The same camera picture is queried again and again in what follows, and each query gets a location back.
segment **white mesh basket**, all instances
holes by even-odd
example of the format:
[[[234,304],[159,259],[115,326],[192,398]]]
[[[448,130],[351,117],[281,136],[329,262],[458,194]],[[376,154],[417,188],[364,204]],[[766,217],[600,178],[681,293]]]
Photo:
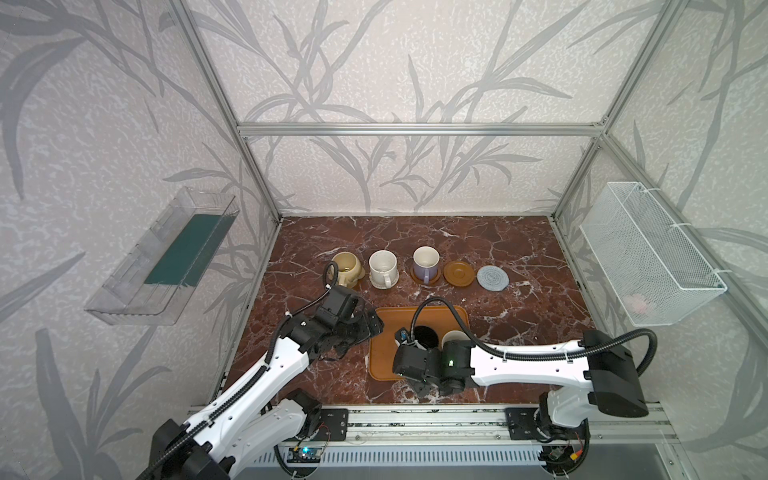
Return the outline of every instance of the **white mesh basket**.
[[[679,322],[727,289],[638,182],[608,182],[581,231],[635,326]]]

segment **round coaster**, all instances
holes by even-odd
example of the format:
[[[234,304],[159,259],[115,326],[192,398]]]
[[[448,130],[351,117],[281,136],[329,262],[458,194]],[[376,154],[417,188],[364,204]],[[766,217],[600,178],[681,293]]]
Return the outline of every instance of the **round coaster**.
[[[437,267],[437,275],[435,275],[435,278],[432,278],[429,280],[429,283],[424,283],[416,276],[416,272],[413,271],[413,265],[411,265],[411,270],[409,272],[411,274],[411,278],[413,278],[413,281],[416,282],[419,285],[426,285],[426,286],[432,286],[437,283],[438,280],[440,280],[440,277],[442,276],[442,268],[439,266]]]
[[[453,286],[467,286],[475,281],[475,270],[472,265],[459,260],[448,262],[443,270],[445,279]]]
[[[500,292],[509,285],[509,276],[497,266],[486,265],[478,270],[478,283],[486,290]]]

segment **black cable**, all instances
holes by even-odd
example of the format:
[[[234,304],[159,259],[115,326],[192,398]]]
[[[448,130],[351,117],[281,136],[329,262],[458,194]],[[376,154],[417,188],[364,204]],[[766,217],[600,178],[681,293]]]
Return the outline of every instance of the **black cable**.
[[[615,346],[618,346],[622,343],[628,342],[632,339],[636,339],[640,336],[646,336],[648,337],[648,349],[645,352],[645,357],[643,357],[643,360],[640,362],[640,365],[637,366],[637,376],[640,376],[645,372],[645,370],[650,365],[650,362],[654,359],[654,355],[656,355],[656,348],[658,346],[658,339],[656,337],[656,333],[653,332],[653,330],[649,329],[636,329],[632,330],[631,332],[627,332],[624,335],[620,335],[613,340],[605,343],[601,343],[600,345],[591,346],[586,349],[578,350],[575,352],[568,352],[566,355],[565,353],[513,353],[513,352],[502,352],[501,350],[497,350],[493,347],[490,347],[488,345],[485,345],[483,342],[481,342],[474,333],[469,329],[469,327],[466,326],[462,318],[458,315],[458,312],[456,312],[456,309],[453,307],[453,305],[446,299],[442,298],[441,296],[433,296],[428,298],[427,300],[424,300],[421,305],[419,305],[419,308],[416,309],[416,311],[413,313],[413,319],[411,320],[411,338],[410,341],[414,341],[414,331],[416,328],[416,320],[419,318],[419,314],[422,312],[425,306],[429,305],[430,303],[434,302],[441,302],[444,303],[445,306],[448,307],[448,310],[451,311],[453,314],[453,318],[456,319],[456,322],[458,323],[458,326],[461,327],[464,334],[466,334],[467,337],[481,350],[484,352],[487,352],[493,356],[498,356],[503,359],[507,360],[515,360],[518,362],[551,362],[555,360],[573,360],[573,359],[580,359],[585,356],[593,356],[597,355],[598,353],[607,352],[608,350],[613,349]]]
[[[148,480],[153,472],[160,468],[170,457],[175,455],[183,446],[187,444],[195,435],[200,433],[205,427],[208,425],[213,425],[213,420],[219,418],[222,413],[224,413],[228,408],[230,408],[237,400],[243,398],[243,395],[245,395],[248,390],[251,389],[254,385],[256,385],[256,382],[259,381],[259,379],[264,375],[264,373],[269,369],[268,365],[272,361],[272,356],[275,353],[275,346],[277,345],[277,340],[280,338],[280,330],[283,329],[283,326],[286,324],[288,320],[292,316],[298,315],[299,313],[303,312],[304,310],[310,308],[313,305],[316,305],[319,303],[322,299],[324,299],[326,296],[328,296],[328,293],[331,291],[331,287],[336,285],[336,282],[339,281],[339,265],[336,262],[331,261],[326,265],[326,268],[323,270],[323,278],[321,279],[323,281],[323,285],[326,285],[326,280],[328,278],[328,272],[329,270],[333,268],[333,278],[329,284],[327,284],[327,288],[325,292],[323,292],[323,295],[317,297],[315,300],[307,303],[305,306],[298,309],[296,312],[289,313],[285,316],[285,318],[278,324],[277,328],[272,334],[272,338],[270,338],[270,346],[266,350],[266,355],[264,356],[264,365],[262,365],[256,373],[253,374],[253,376],[248,379],[248,381],[238,389],[234,395],[232,395],[229,399],[227,399],[224,403],[222,403],[220,406],[218,406],[209,416],[207,421],[203,421],[195,425],[189,432],[187,432],[186,435],[181,437],[177,442],[175,442],[173,445],[169,446],[168,449],[161,455],[155,462],[148,466],[142,473],[139,474],[138,477],[136,477],[136,480]]]

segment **aluminum frame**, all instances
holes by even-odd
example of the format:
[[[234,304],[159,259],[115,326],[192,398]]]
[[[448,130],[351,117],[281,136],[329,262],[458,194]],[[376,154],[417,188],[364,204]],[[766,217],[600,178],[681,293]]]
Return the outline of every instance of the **aluminum frame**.
[[[184,43],[192,53],[195,64],[203,74],[203,78],[210,89],[210,93],[214,96],[216,105],[219,108],[219,112],[224,119],[227,130],[232,135],[235,142],[235,148],[240,153],[240,156],[246,161],[248,171],[256,182],[256,186],[261,192],[264,201],[270,209],[270,214],[275,220],[280,220],[282,217],[280,211],[277,209],[277,204],[270,194],[270,190],[266,185],[261,170],[256,163],[256,159],[253,158],[253,153],[245,143],[245,139],[237,131],[237,119],[234,116],[232,106],[227,100],[227,96],[224,94],[224,89],[221,86],[221,82],[214,70],[213,63],[208,58],[205,47],[203,45],[200,32],[197,30],[197,26],[192,19],[192,12],[189,6],[184,0],[165,0],[168,5],[168,11],[170,16],[174,20],[176,26],[181,30]]]
[[[581,159],[580,164],[576,168],[571,179],[568,181],[568,185],[565,187],[560,201],[554,207],[554,218],[557,220],[563,213],[565,205],[571,200],[576,193],[581,181],[587,175],[587,172],[594,162],[594,158],[597,156],[598,149],[600,148],[599,140],[601,135],[610,131],[616,120],[621,116],[621,112],[627,106],[630,97],[640,84],[645,72],[648,70],[653,60],[658,55],[658,52],[664,46],[664,42],[669,38],[670,34],[674,30],[674,26],[680,19],[680,16],[685,10],[688,0],[667,0],[661,7],[661,12],[656,17],[654,26],[651,27],[650,33],[643,43],[643,47],[640,53],[637,54],[629,73],[621,83],[614,100],[611,102],[611,106],[608,108],[605,116],[601,121],[603,128],[601,132],[592,137],[592,144],[584,152],[584,156]]]
[[[330,445],[539,445],[533,440],[509,438],[504,412],[508,407],[538,405],[334,405],[323,408],[349,410],[346,440]],[[590,415],[591,442],[679,444],[664,407],[660,403],[649,403],[648,410],[648,416],[639,419],[619,419],[602,413]],[[556,440],[550,445],[565,443]],[[294,443],[280,445],[293,446]]]
[[[262,280],[264,279],[264,274],[266,273],[266,268],[270,265],[270,258],[272,256],[272,250],[275,248],[275,244],[277,243],[277,237],[280,235],[280,230],[283,228],[283,221],[282,219],[277,222],[277,227],[275,228],[275,231],[272,232],[272,235],[270,235],[270,241],[268,243],[268,247],[262,260],[261,264],[259,265],[259,271],[256,274],[256,276],[253,278],[253,282],[251,283],[250,290],[248,292],[248,298],[249,301],[246,304],[245,308],[243,308],[240,311],[240,316],[237,319],[237,324],[235,325],[235,333],[232,335],[232,340],[227,345],[227,361],[222,362],[222,364],[219,366],[219,369],[216,371],[215,382],[213,386],[211,387],[210,394],[206,405],[208,403],[211,403],[215,400],[216,397],[219,396],[219,393],[223,391],[223,384],[225,380],[225,374],[230,371],[232,368],[232,364],[235,360],[235,354],[237,353],[237,346],[240,344],[240,339],[243,337],[243,332],[245,331],[245,327],[248,324],[248,317],[250,316],[250,307],[253,305],[253,303],[256,301],[256,295],[259,293],[259,286],[261,285]]]
[[[571,269],[571,272],[573,273],[574,280],[576,281],[576,286],[578,286],[579,291],[581,292],[581,297],[584,298],[584,303],[587,305],[587,311],[592,316],[592,321],[594,322],[594,325],[602,331],[610,331],[607,327],[607,322],[605,321],[605,318],[603,318],[603,314],[601,310],[598,308],[598,303],[594,301],[594,297],[592,296],[592,293],[589,291],[586,285],[586,276],[584,275],[584,271],[581,269],[581,266],[576,261],[576,256],[573,254],[573,250],[571,250],[571,246],[568,245],[568,242],[565,240],[565,236],[563,235],[562,230],[560,230],[560,225],[558,225],[558,222],[555,221],[553,218],[549,218],[549,224],[552,227],[552,231],[554,232],[554,237],[558,240],[558,243],[560,244],[560,250],[563,251],[563,255],[565,257],[565,261],[568,263],[568,268]]]
[[[438,124],[438,123],[253,123],[237,126],[244,137],[269,136],[474,136],[593,137],[603,127],[593,124]]]
[[[651,27],[640,53],[635,58],[627,77],[619,87],[616,97],[608,108],[608,112],[603,117],[603,133],[609,132],[616,120],[621,116],[621,112],[627,106],[630,97],[674,30],[687,4],[688,0],[667,0],[661,7],[661,11],[656,17],[654,26]]]
[[[631,179],[640,182],[651,190],[651,195],[659,202],[676,223],[682,223],[680,228],[688,236],[691,243],[701,252],[704,259],[716,270],[720,271],[720,277],[727,285],[728,290],[721,295],[733,313],[741,320],[744,327],[752,333],[768,350],[768,315],[762,306],[754,299],[749,290],[741,283],[733,273],[728,271],[728,266],[720,259],[695,227],[690,225],[686,217],[674,206],[667,196],[657,189],[656,184],[639,168],[632,160],[632,156],[610,134],[604,134],[599,140],[600,145],[605,146],[605,151],[616,162],[616,165]]]

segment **orange tray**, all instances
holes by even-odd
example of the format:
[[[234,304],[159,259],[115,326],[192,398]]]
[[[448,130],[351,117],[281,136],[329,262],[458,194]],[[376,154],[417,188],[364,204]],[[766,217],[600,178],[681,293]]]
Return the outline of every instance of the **orange tray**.
[[[395,361],[397,344],[395,333],[405,327],[411,329],[411,320],[418,307],[415,306],[383,306],[376,309],[379,318],[384,322],[384,331],[371,339],[371,356],[368,371],[375,380],[394,381],[402,380],[400,375],[392,372],[392,362]],[[469,326],[467,311],[460,306],[454,307],[458,316]],[[435,330],[438,344],[442,343],[442,337],[452,331],[460,330],[456,319],[453,318],[447,306],[426,306],[419,314],[417,326],[423,325]]]

